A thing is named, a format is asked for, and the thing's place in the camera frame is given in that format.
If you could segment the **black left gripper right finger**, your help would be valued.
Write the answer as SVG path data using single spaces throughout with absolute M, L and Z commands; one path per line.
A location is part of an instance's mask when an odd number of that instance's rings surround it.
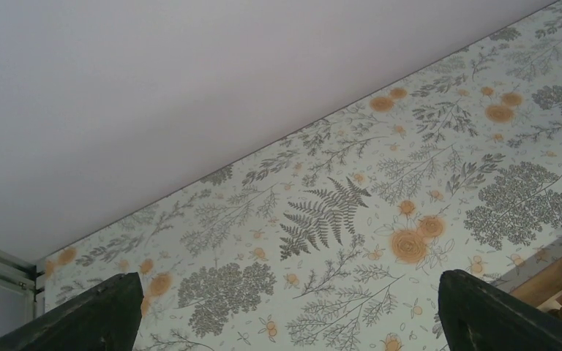
M 562 350 L 562 321 L 466 271 L 444 271 L 438 315 L 450 350 Z

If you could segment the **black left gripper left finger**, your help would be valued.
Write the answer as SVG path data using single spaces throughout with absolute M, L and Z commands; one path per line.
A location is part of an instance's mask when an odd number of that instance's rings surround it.
M 0 337 L 0 350 L 131 350 L 142 319 L 137 273 L 119 273 Z

